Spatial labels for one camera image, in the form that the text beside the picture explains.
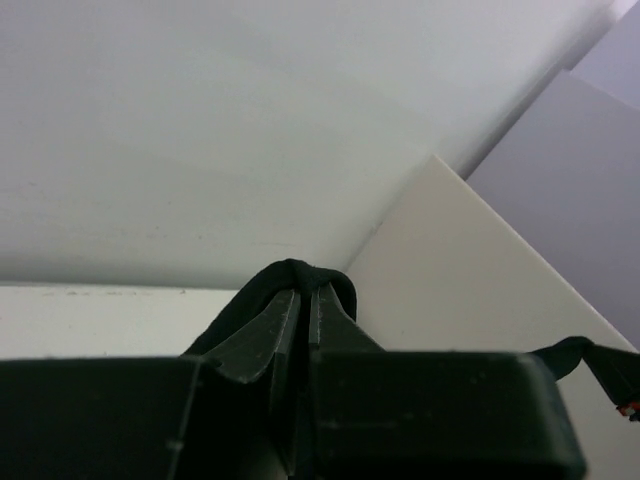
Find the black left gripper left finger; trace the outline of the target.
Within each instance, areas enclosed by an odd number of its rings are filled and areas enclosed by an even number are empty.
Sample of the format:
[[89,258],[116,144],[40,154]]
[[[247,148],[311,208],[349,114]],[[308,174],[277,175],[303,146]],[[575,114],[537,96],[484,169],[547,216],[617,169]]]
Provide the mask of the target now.
[[277,355],[289,355],[300,307],[298,292],[278,292],[262,312],[207,352],[204,360],[230,381],[256,382]]

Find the black t-shirt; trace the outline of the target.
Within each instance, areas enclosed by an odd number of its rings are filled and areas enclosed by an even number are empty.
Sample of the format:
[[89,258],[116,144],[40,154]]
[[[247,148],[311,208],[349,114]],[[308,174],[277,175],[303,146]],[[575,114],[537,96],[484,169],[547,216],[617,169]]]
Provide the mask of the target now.
[[[344,273],[312,266],[302,260],[274,262],[242,287],[210,325],[186,349],[187,355],[204,355],[260,314],[281,291],[295,290],[307,306],[319,288],[332,285],[343,310],[357,316],[357,294]],[[532,352],[557,380],[584,362],[610,401],[624,417],[639,420],[639,354],[594,343],[583,336],[565,338]]]

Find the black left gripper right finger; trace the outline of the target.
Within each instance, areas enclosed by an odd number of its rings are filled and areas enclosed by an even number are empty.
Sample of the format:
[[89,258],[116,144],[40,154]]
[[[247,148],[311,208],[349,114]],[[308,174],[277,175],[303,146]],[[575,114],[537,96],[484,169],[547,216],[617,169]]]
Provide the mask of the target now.
[[326,352],[383,351],[383,348],[346,313],[332,285],[324,285],[312,295],[309,346],[311,349]]

